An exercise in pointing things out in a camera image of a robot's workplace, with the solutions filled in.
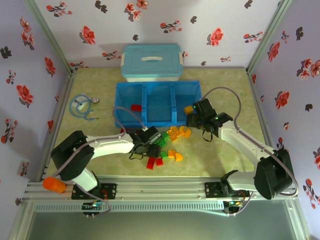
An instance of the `blue box lid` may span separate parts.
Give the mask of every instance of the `blue box lid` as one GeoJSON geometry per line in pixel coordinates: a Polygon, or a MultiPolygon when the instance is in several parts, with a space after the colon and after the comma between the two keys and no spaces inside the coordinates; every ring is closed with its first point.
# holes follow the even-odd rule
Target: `blue box lid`
{"type": "Polygon", "coordinates": [[[121,73],[125,78],[179,77],[184,70],[178,44],[125,46],[121,73]]]}

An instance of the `floral wallpaper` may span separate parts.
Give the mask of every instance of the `floral wallpaper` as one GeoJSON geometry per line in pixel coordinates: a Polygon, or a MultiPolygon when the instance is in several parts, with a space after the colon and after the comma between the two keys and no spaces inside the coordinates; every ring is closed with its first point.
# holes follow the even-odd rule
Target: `floral wallpaper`
{"type": "Polygon", "coordinates": [[[141,43],[178,43],[186,67],[247,67],[280,2],[34,1],[71,69],[118,68],[124,46],[141,43]]]}
{"type": "Polygon", "coordinates": [[[273,143],[290,153],[315,239],[320,239],[319,8],[318,0],[293,1],[252,73],[273,143]]]}
{"type": "Polygon", "coordinates": [[[0,239],[7,240],[68,74],[23,1],[2,3],[0,16],[0,239]]]}

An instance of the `blue storage box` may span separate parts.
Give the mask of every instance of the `blue storage box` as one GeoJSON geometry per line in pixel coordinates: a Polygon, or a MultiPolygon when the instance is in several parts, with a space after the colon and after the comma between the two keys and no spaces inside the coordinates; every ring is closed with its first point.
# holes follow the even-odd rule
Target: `blue storage box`
{"type": "Polygon", "coordinates": [[[183,71],[178,44],[133,44],[123,50],[121,73],[128,82],[178,81],[183,71]]]}
{"type": "MultiPolygon", "coordinates": [[[[147,127],[186,125],[185,107],[202,98],[199,81],[121,82],[116,85],[115,107],[142,106],[142,112],[133,112],[147,127]]],[[[116,118],[125,128],[141,128],[128,112],[117,109],[116,118]]]]}

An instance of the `stethoscope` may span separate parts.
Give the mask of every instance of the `stethoscope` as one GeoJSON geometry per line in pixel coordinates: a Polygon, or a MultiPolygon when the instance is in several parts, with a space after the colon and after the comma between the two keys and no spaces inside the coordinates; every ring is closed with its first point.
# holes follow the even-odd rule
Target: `stethoscope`
{"type": "Polygon", "coordinates": [[[71,102],[70,102],[70,104],[69,104],[69,111],[70,111],[70,113],[71,113],[72,116],[74,116],[74,117],[76,117],[76,118],[80,118],[80,119],[85,119],[85,120],[87,120],[87,121],[93,121],[93,120],[95,120],[95,119],[101,119],[101,118],[105,118],[105,117],[111,116],[112,114],[104,115],[104,116],[99,116],[99,117],[89,117],[89,115],[92,114],[92,113],[94,113],[94,112],[102,111],[102,110],[106,110],[106,109],[112,109],[112,108],[113,108],[113,107],[107,107],[107,108],[101,108],[101,109],[91,110],[91,103],[96,104],[96,103],[98,103],[98,102],[99,102],[99,98],[97,98],[97,97],[93,97],[93,98],[90,99],[87,95],[80,94],[80,95],[75,96],[75,97],[71,100],[71,102]],[[84,98],[86,98],[86,100],[77,102],[76,99],[77,99],[78,97],[84,97],[84,98]],[[75,110],[76,110],[76,113],[77,113],[77,114],[75,114],[74,111],[73,111],[73,109],[72,109],[72,103],[73,103],[73,102],[76,102],[76,103],[77,103],[77,105],[76,105],[76,107],[75,107],[75,110]],[[81,106],[81,105],[84,104],[84,103],[88,103],[89,106],[88,106],[88,108],[87,108],[86,111],[80,111],[80,110],[79,110],[79,106],[81,106]]]}

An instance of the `orange cap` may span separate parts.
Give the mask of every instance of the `orange cap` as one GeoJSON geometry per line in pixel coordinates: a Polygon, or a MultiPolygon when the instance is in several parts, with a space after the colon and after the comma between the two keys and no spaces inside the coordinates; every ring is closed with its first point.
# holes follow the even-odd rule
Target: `orange cap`
{"type": "Polygon", "coordinates": [[[62,194],[67,188],[67,185],[63,181],[51,176],[47,177],[42,185],[45,189],[59,194],[62,194]]]}

